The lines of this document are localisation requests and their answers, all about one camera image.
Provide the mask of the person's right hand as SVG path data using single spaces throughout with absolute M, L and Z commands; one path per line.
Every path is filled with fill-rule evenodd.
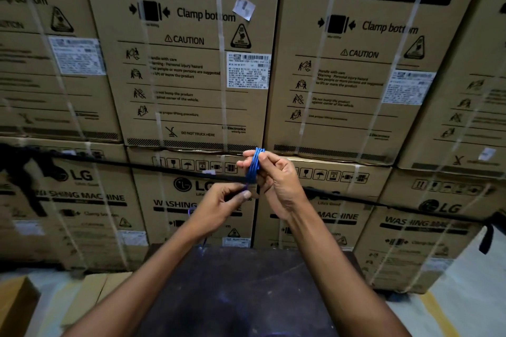
M 319 221 L 290 160 L 269 151 L 259 152 L 256 155 L 254 150 L 248 150 L 244 152 L 244 156 L 259 157 L 258 183 L 269 206 L 279 219 L 291 225 L 295 223 L 308 225 Z

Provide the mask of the person's left hand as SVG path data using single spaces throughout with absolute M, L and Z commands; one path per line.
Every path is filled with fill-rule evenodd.
M 218 184 L 212 185 L 184 225 L 185 232 L 194 242 L 216 231 L 231 213 L 252 198 L 252 193 L 246 189 L 237 193 L 221 193 Z

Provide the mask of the person's left forearm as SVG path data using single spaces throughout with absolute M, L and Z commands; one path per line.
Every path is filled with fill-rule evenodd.
M 210 233 L 212 228 L 188 221 L 61 337 L 131 337 L 178 264 Z

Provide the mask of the person's right forearm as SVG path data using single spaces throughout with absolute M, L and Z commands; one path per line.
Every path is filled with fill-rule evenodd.
M 295 199 L 282 205 L 339 337 L 412 337 L 365 283 L 309 201 Z

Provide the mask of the white plastic packing bands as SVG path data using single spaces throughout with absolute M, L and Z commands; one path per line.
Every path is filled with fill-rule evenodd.
M 471 0 L 0 0 L 0 134 L 31 140 L 241 152 L 261 142 L 268 91 L 311 90 L 294 125 L 275 103 L 267 145 L 391 164 L 424 101 L 397 96 L 391 64 L 431 77 Z

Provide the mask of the stack of large cardboard boxes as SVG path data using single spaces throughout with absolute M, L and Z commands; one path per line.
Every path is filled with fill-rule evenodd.
M 0 0 L 0 259 L 125 271 L 212 184 L 203 241 L 296 249 L 256 171 L 288 156 L 374 289 L 425 293 L 506 221 L 505 0 Z

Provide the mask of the white crumpled paper sticker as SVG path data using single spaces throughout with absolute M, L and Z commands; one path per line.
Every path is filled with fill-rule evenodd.
M 244 20 L 250 22 L 255 9 L 256 5 L 249 0 L 236 0 L 232 11 Z

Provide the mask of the flat light cardboard piece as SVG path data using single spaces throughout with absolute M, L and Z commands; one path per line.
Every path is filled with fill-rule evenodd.
M 121 272 L 87 275 L 64 315 L 60 328 L 66 330 L 71 327 L 132 274 L 133 272 Z

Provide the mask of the small brown cardboard box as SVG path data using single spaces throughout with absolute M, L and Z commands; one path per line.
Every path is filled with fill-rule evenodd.
M 39 299 L 28 275 L 0 282 L 0 337 L 24 337 Z

